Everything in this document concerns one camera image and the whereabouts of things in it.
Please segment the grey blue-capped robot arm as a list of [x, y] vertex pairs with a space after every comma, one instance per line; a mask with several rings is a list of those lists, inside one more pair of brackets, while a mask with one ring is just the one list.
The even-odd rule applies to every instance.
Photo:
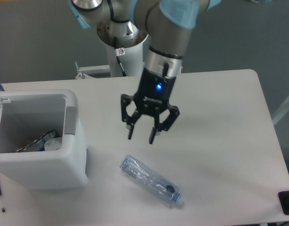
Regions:
[[180, 114], [169, 103], [196, 20], [217, 0], [71, 0], [80, 26], [95, 27], [112, 48], [113, 77], [139, 76], [132, 96], [121, 95], [121, 119], [129, 131], [142, 115], [154, 118], [149, 143]]

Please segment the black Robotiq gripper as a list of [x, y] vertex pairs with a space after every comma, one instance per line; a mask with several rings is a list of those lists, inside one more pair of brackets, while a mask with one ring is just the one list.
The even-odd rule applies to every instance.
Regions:
[[[129, 140], [132, 138], [135, 123], [141, 114], [154, 117], [154, 126], [149, 137], [149, 144], [153, 143], [158, 132], [170, 129], [180, 114], [179, 108], [169, 103], [175, 81], [175, 77], [161, 77], [144, 68], [138, 90], [134, 96], [121, 95], [121, 120], [127, 125]], [[127, 106], [132, 101], [135, 102], [137, 109], [130, 116], [127, 112]], [[160, 123], [160, 113], [165, 110], [169, 110], [169, 115]]]

